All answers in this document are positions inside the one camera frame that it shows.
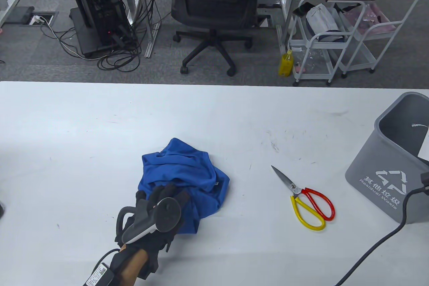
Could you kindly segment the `person's left hand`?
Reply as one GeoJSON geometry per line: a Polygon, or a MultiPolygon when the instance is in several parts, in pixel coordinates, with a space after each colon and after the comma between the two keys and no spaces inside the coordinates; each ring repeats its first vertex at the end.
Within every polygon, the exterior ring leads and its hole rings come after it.
{"type": "Polygon", "coordinates": [[[183,209],[189,194],[170,183],[157,186],[148,197],[144,191],[138,191],[135,197],[135,206],[124,207],[118,214],[115,242],[147,253],[169,250],[184,222],[183,209]]]}

